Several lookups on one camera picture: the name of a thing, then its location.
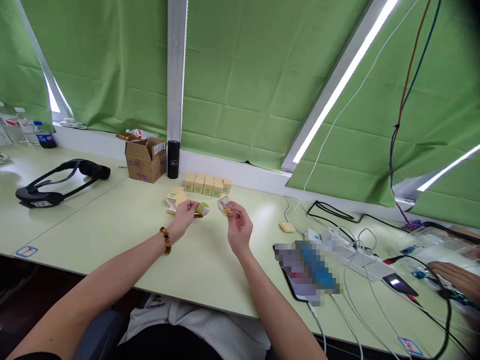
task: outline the green window blind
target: green window blind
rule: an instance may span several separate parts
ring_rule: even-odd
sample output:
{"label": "green window blind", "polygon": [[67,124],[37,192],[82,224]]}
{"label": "green window blind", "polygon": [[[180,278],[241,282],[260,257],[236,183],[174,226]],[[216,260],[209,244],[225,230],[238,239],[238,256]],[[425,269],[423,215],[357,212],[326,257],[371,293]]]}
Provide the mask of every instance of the green window blind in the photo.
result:
{"label": "green window blind", "polygon": [[182,148],[279,171],[366,3],[189,1]]}
{"label": "green window blind", "polygon": [[411,212],[459,225],[480,228],[479,175],[480,155],[477,152],[433,183],[427,191],[420,195]]}
{"label": "green window blind", "polygon": [[[332,122],[357,91],[380,48],[413,3],[400,1],[393,10],[320,126],[289,187],[304,188]],[[417,3],[386,45],[361,91],[336,122],[307,191],[394,206],[389,188],[390,141],[425,5],[424,1]],[[457,1],[442,2],[423,64],[403,111],[393,157],[396,183],[442,169],[458,158],[456,149],[468,151],[478,144],[478,38],[475,20],[467,10]],[[419,40],[417,62],[434,13],[435,6],[431,6]]]}
{"label": "green window blind", "polygon": [[0,0],[0,101],[51,127],[44,73],[15,0]]}
{"label": "green window blind", "polygon": [[166,135],[167,0],[23,0],[77,121]]}

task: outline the red wire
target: red wire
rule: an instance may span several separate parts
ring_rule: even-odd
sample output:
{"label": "red wire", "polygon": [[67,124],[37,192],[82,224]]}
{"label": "red wire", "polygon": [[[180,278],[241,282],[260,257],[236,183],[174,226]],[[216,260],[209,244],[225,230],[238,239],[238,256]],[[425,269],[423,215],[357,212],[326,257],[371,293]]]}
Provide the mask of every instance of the red wire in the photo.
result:
{"label": "red wire", "polygon": [[[423,16],[421,18],[420,26],[418,27],[418,32],[416,33],[415,45],[413,46],[413,52],[411,54],[410,64],[408,65],[408,71],[406,73],[405,86],[403,87],[403,94],[401,95],[400,110],[398,112],[398,122],[396,123],[397,126],[398,126],[398,129],[396,130],[395,135],[393,136],[393,141],[392,141],[392,144],[391,144],[392,155],[390,157],[390,159],[391,159],[390,161],[393,161],[392,158],[393,158],[393,152],[394,152],[394,147],[395,147],[395,141],[397,141],[397,135],[399,134],[399,131],[400,131],[400,122],[402,121],[402,112],[404,110],[405,94],[407,93],[407,87],[408,87],[408,84],[409,84],[410,72],[412,71],[412,65],[414,63],[415,52],[417,51],[417,45],[419,43],[420,33],[422,32],[422,27],[424,26],[425,17],[427,16],[427,12],[429,10],[429,6],[430,6],[431,2],[432,2],[432,0],[428,0],[428,2],[426,4],[425,11],[423,12]],[[393,172],[391,162],[389,164],[389,167],[390,167],[390,178],[393,179],[394,172]],[[402,208],[399,206],[398,203],[396,203],[396,206],[400,210],[400,213],[403,216],[403,218],[405,219],[406,223],[409,225],[410,221],[405,216],[405,213],[403,212]]]}
{"label": "red wire", "polygon": [[[412,71],[412,65],[414,63],[414,58],[415,58],[415,52],[417,51],[417,45],[419,43],[420,33],[422,32],[422,27],[424,26],[425,17],[427,16],[427,12],[429,10],[430,2],[432,2],[432,0],[428,0],[428,2],[426,4],[425,11],[423,12],[423,16],[421,18],[420,26],[418,28],[418,32],[416,33],[415,45],[413,46],[413,52],[411,54],[410,65],[408,66],[408,71],[406,73],[405,86],[403,87],[403,94],[401,96],[400,111],[398,112],[398,122],[397,122],[398,126],[400,126],[400,122],[402,121],[402,112],[403,112],[403,109],[404,109],[405,94],[407,93],[407,87],[408,87],[408,84],[409,84],[410,71]],[[392,152],[393,152],[393,148],[395,146],[395,141],[397,140],[398,133],[399,132],[397,131],[396,134],[395,134],[395,137],[393,138]]]}

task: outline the light green desk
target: light green desk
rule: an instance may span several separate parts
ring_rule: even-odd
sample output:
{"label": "light green desk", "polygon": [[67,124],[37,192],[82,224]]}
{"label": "light green desk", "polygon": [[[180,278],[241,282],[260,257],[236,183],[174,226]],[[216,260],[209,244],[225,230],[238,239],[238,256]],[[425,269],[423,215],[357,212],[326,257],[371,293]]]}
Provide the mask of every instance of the light green desk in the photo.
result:
{"label": "light green desk", "polygon": [[[118,168],[125,165],[122,161],[65,148],[43,149],[30,144],[15,144],[2,146],[0,151],[11,157],[11,161],[0,164],[0,254],[3,255],[16,252],[128,177],[127,169]],[[96,181],[69,197],[61,206],[28,209],[19,204],[15,197],[18,188],[28,185],[63,162],[78,158],[109,167],[110,178],[107,181]],[[63,171],[50,179],[60,180],[67,175],[68,171]],[[58,191],[65,194],[89,179],[77,170],[75,176],[68,181],[45,186],[41,191]]]}
{"label": "light green desk", "polygon": [[[176,180],[162,176],[155,184],[125,179],[32,241],[30,245],[38,248],[38,252],[28,260],[70,272],[89,274],[107,260],[158,232],[161,226],[170,224],[173,216],[166,213],[165,196],[172,187],[182,185],[183,179],[183,175]],[[195,220],[185,236],[175,244],[172,253],[162,256],[154,263],[136,287],[234,314],[257,317],[246,278],[227,241],[227,220],[216,210],[217,198],[193,193],[188,193],[188,198],[207,202],[212,211],[205,218]],[[252,219],[254,229],[250,247],[262,268],[307,326],[319,333],[308,306],[292,297],[272,249],[275,243],[292,243],[302,239],[298,233],[283,233],[278,226],[284,220],[286,200],[282,196],[236,186],[232,188],[230,198],[241,203]],[[292,210],[290,221],[298,228],[306,229],[310,225],[321,230],[314,222],[309,222],[302,216],[300,208],[297,211],[298,214],[295,214]],[[339,225],[347,226],[354,234],[358,234],[364,227],[370,227],[378,238],[375,250],[382,257],[388,257],[404,236],[403,233],[370,219],[365,219],[362,224],[331,219]],[[368,236],[362,239],[366,246],[373,244]],[[404,275],[404,279],[419,292],[419,300],[427,309],[437,315],[446,315],[446,304],[442,299],[418,283],[400,265],[397,268],[400,275]],[[348,270],[347,283],[355,305],[368,324],[393,351],[404,355],[403,348],[372,297],[367,279]],[[443,331],[386,285],[377,282],[373,287],[398,333],[413,340],[427,355],[434,355],[442,344]],[[360,323],[350,308],[346,295],[339,295],[337,299],[361,343],[384,350]],[[324,306],[317,307],[316,311],[328,337],[356,342],[329,296],[325,297]],[[456,312],[453,321],[468,326]],[[468,340],[474,340],[463,332],[452,332],[465,341],[467,346]],[[445,359],[461,358],[460,351],[450,342]]]}

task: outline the black headset strap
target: black headset strap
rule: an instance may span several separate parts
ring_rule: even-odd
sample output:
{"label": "black headset strap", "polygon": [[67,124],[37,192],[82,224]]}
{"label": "black headset strap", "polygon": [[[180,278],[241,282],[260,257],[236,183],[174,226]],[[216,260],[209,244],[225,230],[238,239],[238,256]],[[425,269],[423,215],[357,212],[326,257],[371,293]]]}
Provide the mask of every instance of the black headset strap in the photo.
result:
{"label": "black headset strap", "polygon": [[82,186],[77,187],[75,190],[72,190],[70,192],[67,192],[65,195],[63,195],[63,199],[66,199],[76,193],[78,193],[80,190],[85,189],[86,187],[92,185],[94,182],[96,182],[98,179],[100,179],[98,176],[93,177],[90,181],[84,183]]}
{"label": "black headset strap", "polygon": [[70,179],[70,178],[74,175],[75,171],[78,169],[78,167],[79,167],[79,165],[80,165],[80,161],[77,161],[74,167],[65,167],[64,164],[65,164],[65,163],[61,164],[60,166],[57,166],[57,167],[54,168],[52,171],[47,172],[45,175],[40,176],[38,179],[36,179],[36,180],[32,181],[31,183],[29,183],[29,184],[27,185],[27,187],[35,186],[36,183],[40,182],[40,181],[43,180],[43,179],[48,178],[48,177],[49,177],[50,175],[52,175],[52,174],[61,172],[61,171],[63,171],[63,170],[73,169],[74,171],[73,171],[72,173],[70,173],[70,175],[67,176],[67,178],[65,178],[64,180],[61,180],[60,182],[66,181],[66,180]]}

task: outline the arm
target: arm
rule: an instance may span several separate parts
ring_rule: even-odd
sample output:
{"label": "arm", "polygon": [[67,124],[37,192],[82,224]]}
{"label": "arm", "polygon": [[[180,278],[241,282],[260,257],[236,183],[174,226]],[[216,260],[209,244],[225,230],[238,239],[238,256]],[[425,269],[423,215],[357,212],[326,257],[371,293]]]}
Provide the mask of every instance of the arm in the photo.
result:
{"label": "arm", "polygon": [[245,272],[260,320],[280,359],[327,359],[303,320],[262,270],[250,251],[253,224],[245,209],[231,203],[228,242]]}
{"label": "arm", "polygon": [[[187,200],[178,206],[167,229],[172,246],[199,217],[195,215],[198,205]],[[164,234],[157,233],[104,263],[57,301],[7,360],[35,352],[72,359],[93,319],[129,291],[165,250]]]}

